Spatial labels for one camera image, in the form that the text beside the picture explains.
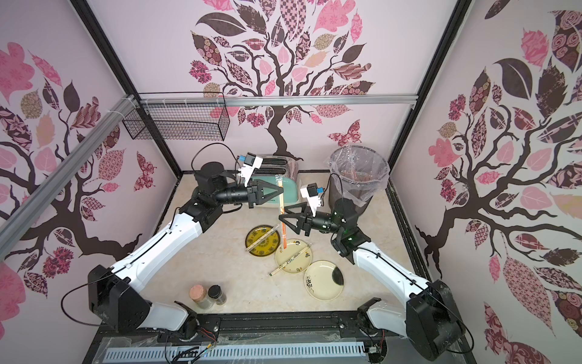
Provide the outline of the chopsticks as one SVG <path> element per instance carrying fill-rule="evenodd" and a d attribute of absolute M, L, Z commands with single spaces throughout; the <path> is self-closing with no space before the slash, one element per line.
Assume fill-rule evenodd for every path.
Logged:
<path fill-rule="evenodd" d="M 257 239 L 257 241 L 255 241 L 254 243 L 249 245 L 246 248 L 246 251 L 250 252 L 250 251 L 254 250 L 259 244 L 261 244 L 263 241 L 266 241 L 271 235 L 275 234 L 278 229 L 279 229 L 279 226 L 275 225 L 272 229 L 265 232 L 259 239 Z"/>
<path fill-rule="evenodd" d="M 284 201 L 284 188 L 283 188 L 283 175 L 276 176 L 277 185 L 281 188 L 281 193 L 279 195 L 279 206 L 280 206 L 280 215 L 285 213 L 285 201 Z M 281 245 L 285 250 L 287 248 L 287 237 L 286 237 L 286 225 L 282 222 L 280 223 L 280 236 L 281 236 Z"/>

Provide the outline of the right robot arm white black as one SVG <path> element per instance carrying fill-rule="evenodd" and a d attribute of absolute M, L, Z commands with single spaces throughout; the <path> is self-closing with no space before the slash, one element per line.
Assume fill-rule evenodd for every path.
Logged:
<path fill-rule="evenodd" d="M 352 200 L 339 199 L 330 213 L 308 203 L 285 208 L 279 219 L 296 234 L 331 234 L 332 247 L 356 267 L 371 274 L 401 303 L 400 308 L 369 300 L 364 316 L 373 329 L 387 330 L 409 340 L 428 361 L 435 361 L 465 336 L 453 292 L 442 281 L 429 281 L 384 253 L 358 226 Z"/>

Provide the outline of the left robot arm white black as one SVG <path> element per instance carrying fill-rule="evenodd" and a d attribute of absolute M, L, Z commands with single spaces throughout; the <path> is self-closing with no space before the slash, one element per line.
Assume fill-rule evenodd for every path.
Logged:
<path fill-rule="evenodd" d="M 194 338 L 197 314 L 183 303 L 153 303 L 141 296 L 156 272 L 183 247 L 203 235 L 224 215 L 224 206 L 260 206 L 283 194 L 283 188 L 254 180 L 257 163 L 243 165 L 238 176 L 220 162 L 208 162 L 195 175 L 197 187 L 170 224 L 126 258 L 88 275 L 89 310 L 118 334 L 139 329 L 167 331 L 180 340 Z"/>

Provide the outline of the wrapped chopsticks on yellow plate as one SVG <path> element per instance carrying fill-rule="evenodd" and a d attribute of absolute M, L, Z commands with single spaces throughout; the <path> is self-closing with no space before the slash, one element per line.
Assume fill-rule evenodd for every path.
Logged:
<path fill-rule="evenodd" d="M 254 250 L 259 244 L 261 244 L 263 241 L 266 241 L 271 235 L 275 234 L 278 229 L 279 229 L 279 226 L 275 225 L 272 229 L 265 232 L 259 239 L 257 239 L 257 241 L 255 241 L 254 243 L 249 245 L 246 248 L 246 251 L 250 252 L 250 251 Z"/>

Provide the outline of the mint green toaster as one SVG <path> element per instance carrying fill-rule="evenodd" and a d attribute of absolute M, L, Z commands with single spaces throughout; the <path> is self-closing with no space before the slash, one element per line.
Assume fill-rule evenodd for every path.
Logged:
<path fill-rule="evenodd" d="M 261 167 L 253 171 L 253 180 L 263 180 L 270 184 L 277 184 L 277 177 L 282 177 L 283 201 L 286 206 L 300 201 L 298 188 L 299 167 L 295 159 L 286 156 L 262 155 Z"/>

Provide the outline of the yellow patterned plate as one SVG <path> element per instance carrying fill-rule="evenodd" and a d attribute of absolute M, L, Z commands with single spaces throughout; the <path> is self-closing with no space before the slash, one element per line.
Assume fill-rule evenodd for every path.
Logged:
<path fill-rule="evenodd" d="M 247 248 L 249 245 L 257 241 L 265 232 L 272 229 L 274 226 L 271 225 L 259 225 L 254 227 L 245 238 L 245 247 Z M 277 248 L 280 246 L 280 234 L 279 229 L 273 235 L 271 235 L 266 241 L 263 241 L 259 244 L 254 250 L 247 252 L 252 254 L 253 256 L 257 257 L 265 257 L 269 256 L 274 253 Z"/>

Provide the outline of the cream plate with green patch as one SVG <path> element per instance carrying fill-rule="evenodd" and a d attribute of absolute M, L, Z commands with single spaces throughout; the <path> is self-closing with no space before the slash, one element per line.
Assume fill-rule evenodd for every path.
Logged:
<path fill-rule="evenodd" d="M 335 300 L 343 292 L 343 273 L 333 262 L 319 260 L 307 268 L 304 286 L 309 295 L 316 300 Z"/>

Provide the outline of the black lid spice jar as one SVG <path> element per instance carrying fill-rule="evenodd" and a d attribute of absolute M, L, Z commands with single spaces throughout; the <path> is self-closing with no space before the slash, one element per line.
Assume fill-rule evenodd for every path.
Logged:
<path fill-rule="evenodd" d="M 219 285 L 212 285 L 208 289 L 208 296 L 219 306 L 227 302 L 227 296 Z"/>

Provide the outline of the pink lid spice jar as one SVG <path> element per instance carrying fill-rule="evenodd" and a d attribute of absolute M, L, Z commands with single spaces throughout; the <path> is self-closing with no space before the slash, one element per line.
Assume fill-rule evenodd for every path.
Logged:
<path fill-rule="evenodd" d="M 200 309 L 212 308 L 214 301 L 209 297 L 206 289 L 202 285 L 194 285 L 189 290 L 189 298 Z"/>

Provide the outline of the aluminium frame bar rear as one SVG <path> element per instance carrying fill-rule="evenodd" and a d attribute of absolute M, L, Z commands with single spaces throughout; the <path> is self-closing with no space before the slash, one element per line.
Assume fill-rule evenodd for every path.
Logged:
<path fill-rule="evenodd" d="M 254 106 L 326 106 L 326 105 L 414 105 L 418 100 L 413 94 L 356 95 L 356 96 L 260 96 L 260 97 L 213 97 L 213 98 L 148 98 L 142 99 L 142 106 L 195 106 L 217 104 L 227 107 Z"/>

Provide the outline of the aluminium frame bar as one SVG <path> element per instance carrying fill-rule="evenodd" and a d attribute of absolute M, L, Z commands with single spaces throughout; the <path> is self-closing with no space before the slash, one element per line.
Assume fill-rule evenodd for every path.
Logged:
<path fill-rule="evenodd" d="M 195 106 L 217 104 L 227 107 L 254 106 L 326 106 L 326 105 L 414 105 L 418 100 L 413 94 L 356 95 L 356 96 L 260 96 L 260 97 L 213 97 L 213 98 L 148 98 L 142 99 L 142 106 Z"/>
<path fill-rule="evenodd" d="M 122 97 L 111 110 L 106 112 L 102 121 L 86 135 L 84 141 L 32 193 L 29 200 L 1 226 L 1 259 L 5 259 L 14 246 L 22 240 L 32 224 L 65 188 L 83 163 L 87 162 L 98 145 L 124 120 L 125 116 L 136 109 L 137 105 L 138 102 L 134 96 Z"/>

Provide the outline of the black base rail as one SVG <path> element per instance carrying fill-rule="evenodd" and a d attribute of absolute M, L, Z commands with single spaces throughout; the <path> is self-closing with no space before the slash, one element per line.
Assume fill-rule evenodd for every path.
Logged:
<path fill-rule="evenodd" d="M 100 328 L 83 359 L 84 363 L 101 363 L 108 348 L 180 347 L 241 344 L 291 344 L 360 342 L 365 358 L 267 359 L 201 362 L 197 358 L 181 363 L 424 363 L 426 360 L 405 338 L 368 328 L 356 311 L 271 312 L 242 314 L 201 314 L 199 331 L 194 338 L 180 340 L 158 329 L 139 329 L 118 334 Z"/>

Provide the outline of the aluminium frame bar left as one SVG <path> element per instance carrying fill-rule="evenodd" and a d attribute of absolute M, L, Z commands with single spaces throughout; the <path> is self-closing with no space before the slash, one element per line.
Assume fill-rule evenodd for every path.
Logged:
<path fill-rule="evenodd" d="M 124 120 L 125 116 L 136 109 L 137 105 L 138 102 L 134 96 L 122 97 L 111 110 L 106 112 L 102 121 L 86 135 L 84 141 L 32 193 L 29 200 L 1 226 L 1 259 L 5 259 L 14 246 L 22 240 L 32 224 L 65 188 L 83 163 L 87 162 L 98 145 Z"/>

